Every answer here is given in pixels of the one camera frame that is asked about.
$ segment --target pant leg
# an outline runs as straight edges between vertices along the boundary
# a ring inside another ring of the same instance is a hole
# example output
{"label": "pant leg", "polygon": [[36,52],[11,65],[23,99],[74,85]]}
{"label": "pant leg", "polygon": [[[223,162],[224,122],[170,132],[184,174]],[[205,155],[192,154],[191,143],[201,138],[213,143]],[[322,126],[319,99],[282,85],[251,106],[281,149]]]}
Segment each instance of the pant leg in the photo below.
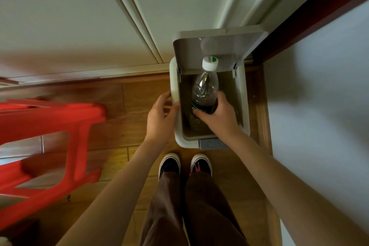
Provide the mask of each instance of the pant leg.
{"label": "pant leg", "polygon": [[188,246],[183,231],[180,178],[174,172],[165,172],[160,178],[151,199],[139,245]]}
{"label": "pant leg", "polygon": [[248,245],[227,199],[208,173],[192,173],[184,197],[191,246]]}

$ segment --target lid hinge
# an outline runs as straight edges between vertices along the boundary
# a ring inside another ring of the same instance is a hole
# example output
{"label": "lid hinge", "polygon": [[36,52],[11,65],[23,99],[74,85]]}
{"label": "lid hinge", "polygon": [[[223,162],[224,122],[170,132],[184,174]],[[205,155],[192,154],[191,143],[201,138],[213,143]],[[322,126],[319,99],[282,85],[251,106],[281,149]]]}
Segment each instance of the lid hinge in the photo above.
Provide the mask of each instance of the lid hinge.
{"label": "lid hinge", "polygon": [[181,69],[179,67],[177,68],[177,72],[178,72],[178,81],[181,82]]}
{"label": "lid hinge", "polygon": [[233,79],[237,77],[237,63],[233,66],[232,75]]}

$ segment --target red plastic stool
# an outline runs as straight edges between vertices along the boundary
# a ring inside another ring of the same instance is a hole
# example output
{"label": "red plastic stool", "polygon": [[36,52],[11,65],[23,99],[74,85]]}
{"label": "red plastic stool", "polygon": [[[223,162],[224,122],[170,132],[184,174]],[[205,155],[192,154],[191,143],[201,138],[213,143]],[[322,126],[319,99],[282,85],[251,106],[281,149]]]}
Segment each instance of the red plastic stool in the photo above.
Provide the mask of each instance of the red plastic stool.
{"label": "red plastic stool", "polygon": [[105,120],[106,111],[101,104],[65,104],[34,99],[8,99],[6,103],[0,103],[0,145],[64,130],[70,134],[65,175],[52,188],[16,188],[34,176],[22,169],[21,160],[0,166],[0,195],[26,197],[22,202],[0,210],[0,230],[99,179],[100,169],[86,174],[87,141],[90,126]]}

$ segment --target left hand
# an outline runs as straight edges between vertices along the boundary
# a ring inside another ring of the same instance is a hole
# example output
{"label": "left hand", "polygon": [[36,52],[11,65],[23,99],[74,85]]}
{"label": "left hand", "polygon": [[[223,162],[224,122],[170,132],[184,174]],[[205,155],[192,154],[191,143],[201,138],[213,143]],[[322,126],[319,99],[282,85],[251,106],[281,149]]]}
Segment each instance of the left hand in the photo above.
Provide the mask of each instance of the left hand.
{"label": "left hand", "polygon": [[[169,97],[170,91],[159,96],[147,117],[145,141],[153,142],[161,150],[164,149],[174,131],[174,123],[180,108],[179,102],[172,105],[171,101],[166,101]],[[169,110],[164,106],[172,106],[172,108]]]}

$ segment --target white bottle cap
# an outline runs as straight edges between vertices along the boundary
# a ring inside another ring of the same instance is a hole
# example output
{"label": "white bottle cap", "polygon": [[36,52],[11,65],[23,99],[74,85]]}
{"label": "white bottle cap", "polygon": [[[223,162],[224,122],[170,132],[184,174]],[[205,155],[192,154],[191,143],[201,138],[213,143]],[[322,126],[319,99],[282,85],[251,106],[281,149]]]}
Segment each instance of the white bottle cap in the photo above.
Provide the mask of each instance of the white bottle cap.
{"label": "white bottle cap", "polygon": [[204,57],[203,58],[203,70],[215,71],[218,67],[218,59],[216,57]]}

